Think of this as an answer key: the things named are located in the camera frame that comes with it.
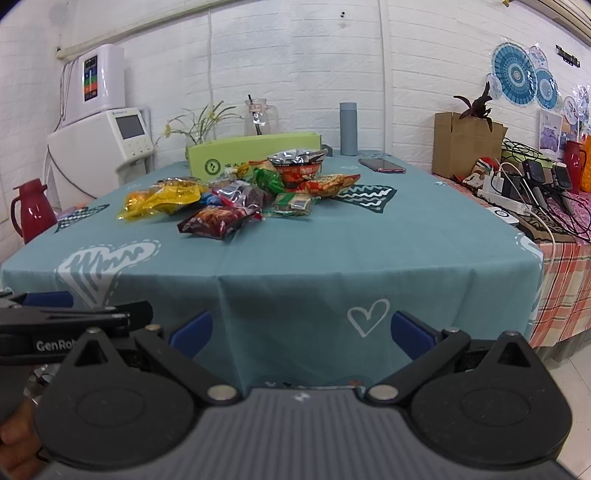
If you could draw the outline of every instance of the label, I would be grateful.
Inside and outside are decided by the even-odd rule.
[[[84,101],[87,102],[99,94],[98,87],[98,56],[84,62]]]
[[[37,352],[67,352],[76,344],[75,338],[34,339],[33,345]]]

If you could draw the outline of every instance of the teal tablecloth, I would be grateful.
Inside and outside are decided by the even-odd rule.
[[[389,333],[399,309],[477,338],[526,332],[537,247],[425,172],[379,174],[357,160],[329,157],[323,172],[396,188],[383,213],[322,200],[309,219],[252,222],[223,242],[180,234],[187,213],[116,219],[129,191],[189,174],[177,163],[93,202],[109,204],[100,213],[35,238],[2,266],[3,285],[68,289],[79,306],[147,299],[165,327],[209,310],[213,337],[197,360],[243,388],[381,380],[408,362]]]

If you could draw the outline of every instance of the glass jar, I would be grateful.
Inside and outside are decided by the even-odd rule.
[[[279,112],[272,105],[267,105],[266,98],[246,100],[244,115],[244,136],[269,135],[279,133]]]

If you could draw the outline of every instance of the white cable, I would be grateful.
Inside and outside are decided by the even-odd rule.
[[[394,90],[392,88],[392,40],[386,0],[378,0],[378,13],[382,37],[382,68],[384,71],[384,152],[392,154],[392,135],[394,132],[392,120],[394,100],[392,97]]]
[[[499,172],[503,172],[505,174],[505,178],[507,180],[509,180],[509,183],[511,183],[511,185],[513,186],[513,188],[515,189],[515,191],[518,193],[519,197],[521,198],[521,200],[523,200],[524,204],[527,204],[526,201],[524,200],[524,198],[521,196],[521,193],[519,192],[519,190],[517,189],[517,187],[515,186],[515,184],[513,183],[513,181],[511,180],[511,178],[507,175],[507,172],[503,169],[503,165],[510,165],[511,167],[513,167],[515,169],[515,171],[519,174],[519,176],[521,178],[523,178],[523,174],[519,171],[519,169],[513,165],[512,163],[509,162],[503,162],[503,163],[499,163]],[[529,191],[529,193],[531,194],[531,198],[532,200],[535,202],[535,204],[540,208],[540,210],[544,211],[542,209],[542,207],[540,207],[540,204],[538,203],[538,200],[535,199],[533,192],[530,189],[530,186],[527,184],[526,181],[522,182],[525,186],[526,186],[526,190]],[[548,225],[546,225],[546,222],[543,221],[538,215],[536,215],[533,211],[530,212],[531,216],[535,217],[543,226],[544,228],[546,228],[546,230],[548,230],[548,233],[550,234],[550,239],[552,240],[552,257],[550,258],[550,267],[552,266],[552,264],[554,263],[554,259],[556,257],[556,239],[554,238],[554,234],[552,233],[552,230],[550,230],[550,227],[548,227]],[[544,275],[544,281],[542,283],[542,285],[544,285],[544,283],[546,281],[548,281],[549,275]]]
[[[211,108],[215,106],[213,103],[213,83],[212,83],[212,37],[213,37],[213,27],[212,27],[212,10],[207,10],[207,27],[209,32],[207,34],[207,85],[209,87],[209,105]],[[216,125],[213,124],[212,128],[213,139],[217,140],[217,131]]]

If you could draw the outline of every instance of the blue paper fan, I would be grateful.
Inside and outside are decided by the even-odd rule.
[[[538,77],[538,103],[546,110],[553,110],[558,103],[558,85],[554,77],[546,69],[536,70],[535,75]]]
[[[516,105],[527,105],[535,98],[538,80],[527,53],[514,43],[502,43],[492,55],[492,71],[499,77],[503,94]]]

